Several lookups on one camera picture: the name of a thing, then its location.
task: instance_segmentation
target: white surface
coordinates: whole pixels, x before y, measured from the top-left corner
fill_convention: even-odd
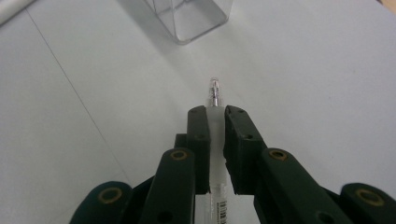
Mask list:
[[[27,11],[0,27],[1,223],[66,223],[96,185],[153,175],[211,77],[322,186],[396,198],[396,17],[376,1],[235,1],[187,46],[139,0]],[[229,201],[229,223],[258,223]]]

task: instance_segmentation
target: transparent box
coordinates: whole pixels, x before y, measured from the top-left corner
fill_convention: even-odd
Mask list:
[[[145,0],[178,44],[221,26],[233,0]]]

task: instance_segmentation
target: screw hole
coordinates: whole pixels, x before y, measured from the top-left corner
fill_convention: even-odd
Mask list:
[[[288,154],[286,154],[283,151],[280,150],[271,150],[269,152],[270,157],[272,157],[273,159],[279,160],[279,161],[284,161],[285,159],[288,158]]]
[[[251,135],[251,134],[244,134],[244,135],[242,135],[242,137],[243,137],[244,139],[252,139],[252,138],[253,138],[253,135]]]
[[[372,206],[383,206],[385,204],[381,196],[368,189],[358,189],[356,194],[362,201]]]
[[[98,195],[101,203],[108,204],[116,202],[122,196],[122,190],[119,188],[108,188],[102,190]]]
[[[161,212],[158,216],[157,216],[157,220],[160,223],[168,223],[170,221],[172,221],[173,219],[173,215],[172,213],[165,211],[165,212]]]
[[[182,161],[187,158],[187,153],[183,150],[177,150],[171,153],[171,157],[175,161]]]
[[[332,215],[325,212],[317,212],[317,219],[323,223],[334,223],[334,218]]]

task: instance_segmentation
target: clear plastic container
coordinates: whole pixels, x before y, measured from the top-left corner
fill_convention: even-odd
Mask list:
[[[178,44],[224,24],[233,0],[145,0]]]

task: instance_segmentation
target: brass screw insert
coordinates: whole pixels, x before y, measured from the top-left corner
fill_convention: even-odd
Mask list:
[[[270,157],[279,161],[285,161],[288,158],[288,154],[286,154],[286,152],[277,149],[271,150],[269,154]]]
[[[101,203],[109,204],[116,202],[122,196],[122,190],[119,188],[104,189],[99,193],[98,200]]]
[[[187,153],[183,150],[177,150],[171,153],[171,157],[175,161],[182,161],[187,158]]]
[[[371,190],[357,189],[356,194],[362,201],[364,201],[365,203],[368,203],[372,206],[379,207],[379,206],[384,206],[384,204],[385,204],[382,197],[379,196],[377,193],[372,192]]]

